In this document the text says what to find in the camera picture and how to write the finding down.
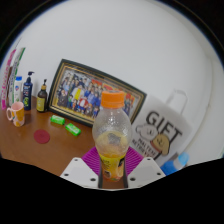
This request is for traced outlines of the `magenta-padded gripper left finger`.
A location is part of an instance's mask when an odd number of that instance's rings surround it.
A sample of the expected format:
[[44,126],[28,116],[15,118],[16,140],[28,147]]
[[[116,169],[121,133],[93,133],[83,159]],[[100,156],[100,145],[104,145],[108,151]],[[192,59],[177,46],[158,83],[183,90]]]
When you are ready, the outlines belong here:
[[60,177],[84,188],[101,188],[101,163],[96,148],[90,149],[81,158],[74,157]]

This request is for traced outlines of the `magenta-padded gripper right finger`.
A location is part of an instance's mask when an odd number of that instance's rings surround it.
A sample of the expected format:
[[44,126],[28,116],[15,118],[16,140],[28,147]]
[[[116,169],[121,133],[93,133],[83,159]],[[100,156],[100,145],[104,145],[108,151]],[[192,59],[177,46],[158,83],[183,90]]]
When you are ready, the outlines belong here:
[[124,187],[139,188],[152,183],[165,174],[151,157],[143,157],[129,148],[124,163]]

